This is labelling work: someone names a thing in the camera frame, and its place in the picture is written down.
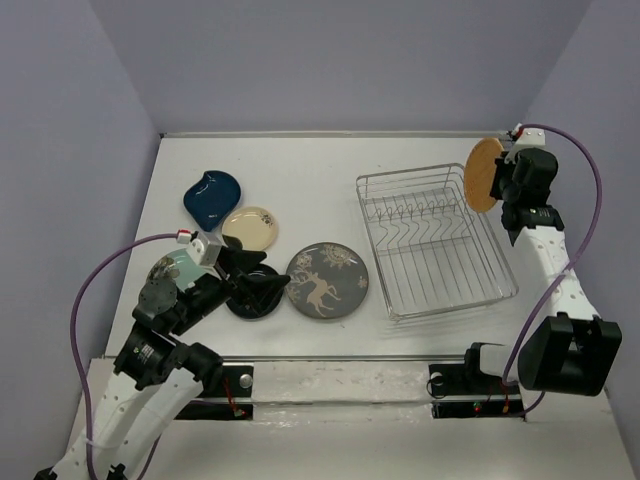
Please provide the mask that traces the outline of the round woven wicker plate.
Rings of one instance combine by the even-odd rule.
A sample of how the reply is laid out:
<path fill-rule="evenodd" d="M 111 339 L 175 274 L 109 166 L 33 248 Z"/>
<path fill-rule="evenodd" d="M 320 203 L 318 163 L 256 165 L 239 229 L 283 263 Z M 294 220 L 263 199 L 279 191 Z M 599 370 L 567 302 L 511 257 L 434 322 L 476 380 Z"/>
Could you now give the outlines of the round woven wicker plate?
<path fill-rule="evenodd" d="M 471 150 L 464 168 L 464 196 L 468 206 L 477 213 L 491 210 L 497 200 L 491 196 L 496 173 L 496 159 L 502 153 L 497 138 L 484 138 Z"/>

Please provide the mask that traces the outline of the dark blue leaf-shaped plate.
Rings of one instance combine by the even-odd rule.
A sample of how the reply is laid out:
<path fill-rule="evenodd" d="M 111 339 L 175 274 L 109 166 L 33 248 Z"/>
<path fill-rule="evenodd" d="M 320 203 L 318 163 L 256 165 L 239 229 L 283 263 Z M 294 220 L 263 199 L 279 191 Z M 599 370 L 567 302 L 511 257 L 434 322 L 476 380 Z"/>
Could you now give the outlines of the dark blue leaf-shaped plate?
<path fill-rule="evenodd" d="M 241 186 L 232 175 L 209 170 L 185 192 L 183 205 L 201 230 L 212 232 L 235 209 L 241 194 Z"/>

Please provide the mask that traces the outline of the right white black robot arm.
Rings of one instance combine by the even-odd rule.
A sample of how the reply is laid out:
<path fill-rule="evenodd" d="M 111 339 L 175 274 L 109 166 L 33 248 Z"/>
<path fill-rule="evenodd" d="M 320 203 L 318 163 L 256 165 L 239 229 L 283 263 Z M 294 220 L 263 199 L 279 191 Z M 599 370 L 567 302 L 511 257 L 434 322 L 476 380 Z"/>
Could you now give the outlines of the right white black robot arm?
<path fill-rule="evenodd" d="M 232 172 L 242 206 L 272 212 L 247 241 L 289 283 L 273 310 L 224 309 L 222 351 L 253 357 L 461 356 L 462 384 L 598 395 L 622 341 L 588 300 L 549 203 L 558 162 L 494 152 L 476 188 L 465 162 L 357 177 L 350 161 L 280 159 Z"/>

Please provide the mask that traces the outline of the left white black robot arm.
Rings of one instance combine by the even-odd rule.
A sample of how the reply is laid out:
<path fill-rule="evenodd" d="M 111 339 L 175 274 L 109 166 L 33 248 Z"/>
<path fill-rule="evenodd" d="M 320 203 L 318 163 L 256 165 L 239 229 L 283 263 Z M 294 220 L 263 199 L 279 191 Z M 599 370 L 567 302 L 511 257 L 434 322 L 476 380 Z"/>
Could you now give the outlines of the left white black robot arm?
<path fill-rule="evenodd" d="M 171 278 L 150 279 L 133 310 L 134 326 L 114 361 L 107 387 L 64 457 L 39 479 L 133 479 L 148 468 L 163 431 L 200 394 L 224 377 L 222 357 L 178 337 L 232 300 L 263 314 L 290 278 L 240 273 L 228 280 L 200 276 L 187 289 Z"/>

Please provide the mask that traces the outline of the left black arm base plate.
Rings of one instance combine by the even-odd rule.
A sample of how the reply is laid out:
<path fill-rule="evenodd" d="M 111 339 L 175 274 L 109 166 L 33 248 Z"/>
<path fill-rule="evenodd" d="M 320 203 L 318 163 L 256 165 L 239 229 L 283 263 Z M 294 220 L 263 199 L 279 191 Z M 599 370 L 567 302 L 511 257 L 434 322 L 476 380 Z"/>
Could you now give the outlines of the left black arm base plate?
<path fill-rule="evenodd" d="M 191 400 L 175 417 L 183 421 L 250 421 L 254 364 L 226 362 L 221 379 Z"/>

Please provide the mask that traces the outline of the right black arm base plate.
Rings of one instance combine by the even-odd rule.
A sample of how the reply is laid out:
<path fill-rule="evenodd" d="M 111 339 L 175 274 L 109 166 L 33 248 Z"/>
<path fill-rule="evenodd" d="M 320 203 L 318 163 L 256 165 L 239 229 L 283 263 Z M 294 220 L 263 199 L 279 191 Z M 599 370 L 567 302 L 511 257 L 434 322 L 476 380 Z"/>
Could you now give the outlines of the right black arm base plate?
<path fill-rule="evenodd" d="M 525 410 L 517 386 L 472 373 L 463 363 L 430 364 L 426 392 L 435 419 L 506 418 Z"/>

